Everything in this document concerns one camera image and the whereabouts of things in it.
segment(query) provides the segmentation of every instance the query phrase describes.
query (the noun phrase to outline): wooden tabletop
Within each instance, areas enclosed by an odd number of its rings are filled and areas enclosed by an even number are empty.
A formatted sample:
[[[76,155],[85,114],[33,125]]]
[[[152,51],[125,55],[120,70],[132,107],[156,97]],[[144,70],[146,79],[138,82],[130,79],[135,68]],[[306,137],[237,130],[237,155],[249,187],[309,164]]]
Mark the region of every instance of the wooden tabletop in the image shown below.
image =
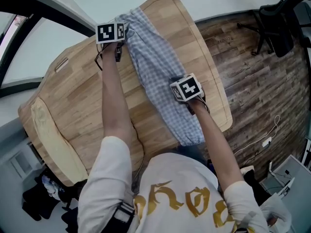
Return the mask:
[[[232,124],[225,91],[209,50],[180,0],[147,0],[140,6],[158,32],[174,48],[187,73],[194,73],[206,94],[211,116],[222,131]],[[130,117],[146,158],[178,144],[160,114],[148,100],[138,81],[126,46],[122,48],[118,71]],[[94,62],[95,37],[64,50],[50,65],[35,94],[18,110],[22,124],[45,163],[65,185],[72,182],[46,152],[35,131],[31,105],[37,97],[46,104],[61,135],[73,146],[90,172],[104,135],[102,125],[101,71]],[[140,165],[143,152],[133,134],[130,149],[133,170]]]

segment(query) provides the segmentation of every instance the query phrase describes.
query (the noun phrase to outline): white t-shirt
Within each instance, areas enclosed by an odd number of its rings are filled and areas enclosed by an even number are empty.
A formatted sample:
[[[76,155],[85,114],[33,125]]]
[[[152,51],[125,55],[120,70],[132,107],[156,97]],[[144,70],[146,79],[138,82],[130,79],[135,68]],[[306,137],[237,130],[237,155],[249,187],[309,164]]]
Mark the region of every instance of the white t-shirt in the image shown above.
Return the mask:
[[[131,175],[128,146],[117,137],[105,137],[80,194],[80,233],[101,232],[130,190]],[[249,232],[269,232],[246,182],[229,186],[224,198],[217,186],[216,176],[189,157],[165,153],[152,158],[142,175],[139,194],[134,197],[139,217],[134,232],[232,232],[250,214]]]
[[[286,233],[292,225],[292,215],[280,199],[277,193],[274,193],[261,206],[263,216],[268,220],[271,216],[277,218],[276,223],[269,228],[272,233]]]

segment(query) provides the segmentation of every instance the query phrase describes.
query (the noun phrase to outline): wooden floor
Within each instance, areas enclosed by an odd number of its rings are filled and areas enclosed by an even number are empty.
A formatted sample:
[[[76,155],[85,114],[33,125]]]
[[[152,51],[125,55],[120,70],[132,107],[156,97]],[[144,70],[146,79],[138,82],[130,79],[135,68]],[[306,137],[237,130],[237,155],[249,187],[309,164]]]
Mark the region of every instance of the wooden floor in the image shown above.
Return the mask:
[[[309,81],[303,49],[295,42],[291,52],[282,58],[267,53],[265,43],[260,55],[252,56],[259,35],[238,29],[237,22],[253,24],[248,14],[237,14],[197,23],[222,79],[230,105],[233,124],[224,132],[232,150],[237,152],[260,139],[274,126],[280,115],[278,132],[267,150],[247,165],[255,166],[261,180],[267,174],[269,161],[276,168],[290,154],[299,158],[304,150],[305,128],[309,108]],[[263,150],[262,141],[240,151],[239,166]]]

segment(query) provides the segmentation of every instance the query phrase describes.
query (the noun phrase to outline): black office chair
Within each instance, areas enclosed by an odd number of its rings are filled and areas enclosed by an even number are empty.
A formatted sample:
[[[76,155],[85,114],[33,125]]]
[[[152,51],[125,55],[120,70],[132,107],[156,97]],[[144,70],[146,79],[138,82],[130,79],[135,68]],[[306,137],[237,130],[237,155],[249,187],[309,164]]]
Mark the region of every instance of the black office chair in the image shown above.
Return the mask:
[[[306,2],[301,2],[294,8],[298,19],[297,36],[303,48],[311,48],[311,8]]]
[[[255,12],[251,11],[258,28],[238,23],[239,28],[247,28],[260,34],[257,51],[253,51],[252,55],[259,54],[264,40],[270,47],[268,53],[275,52],[277,57],[283,57],[294,47],[290,26],[285,19],[291,25],[295,24],[292,22],[293,8],[301,1],[303,0],[281,0],[277,4],[261,6],[259,9],[260,20]]]

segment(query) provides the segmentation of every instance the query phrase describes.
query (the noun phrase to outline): shirt sleeve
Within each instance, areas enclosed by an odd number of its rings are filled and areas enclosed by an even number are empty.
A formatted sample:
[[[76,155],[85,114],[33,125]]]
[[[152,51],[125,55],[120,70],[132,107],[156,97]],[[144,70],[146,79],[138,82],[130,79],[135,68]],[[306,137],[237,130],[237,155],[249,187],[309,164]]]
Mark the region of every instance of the shirt sleeve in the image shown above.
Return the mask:
[[[290,230],[292,215],[286,208],[277,193],[274,193],[261,206],[260,209],[266,219],[274,216],[277,218],[275,225],[270,227],[271,232],[285,233]]]
[[[224,191],[224,199],[228,207],[228,212],[240,222],[247,215],[254,215],[248,224],[249,232],[269,232],[267,221],[254,198],[253,189],[245,182],[238,181],[230,185]]]
[[[106,226],[131,187],[131,175],[126,143],[115,136],[105,137],[79,197],[79,233],[100,232]]]

